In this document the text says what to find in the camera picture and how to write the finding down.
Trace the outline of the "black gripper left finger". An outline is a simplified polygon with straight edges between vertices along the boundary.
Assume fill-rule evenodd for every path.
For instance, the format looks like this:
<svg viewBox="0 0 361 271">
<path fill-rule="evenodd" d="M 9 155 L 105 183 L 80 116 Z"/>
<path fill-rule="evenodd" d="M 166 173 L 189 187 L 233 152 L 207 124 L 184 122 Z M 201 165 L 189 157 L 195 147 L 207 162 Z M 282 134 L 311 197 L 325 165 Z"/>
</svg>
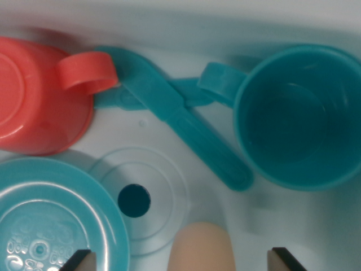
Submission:
<svg viewBox="0 0 361 271">
<path fill-rule="evenodd" d="M 60 271 L 96 271 L 96 253 L 91 250 L 77 250 Z"/>
</svg>

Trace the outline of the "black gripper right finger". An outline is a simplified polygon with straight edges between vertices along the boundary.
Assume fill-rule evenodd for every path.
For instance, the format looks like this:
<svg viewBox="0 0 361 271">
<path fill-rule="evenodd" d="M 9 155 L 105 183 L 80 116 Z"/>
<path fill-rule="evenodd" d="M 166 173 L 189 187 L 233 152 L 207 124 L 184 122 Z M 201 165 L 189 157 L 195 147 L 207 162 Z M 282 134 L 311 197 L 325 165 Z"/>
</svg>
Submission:
<svg viewBox="0 0 361 271">
<path fill-rule="evenodd" d="M 267 270 L 306 271 L 306 268 L 285 247 L 273 247 L 267 252 Z"/>
</svg>

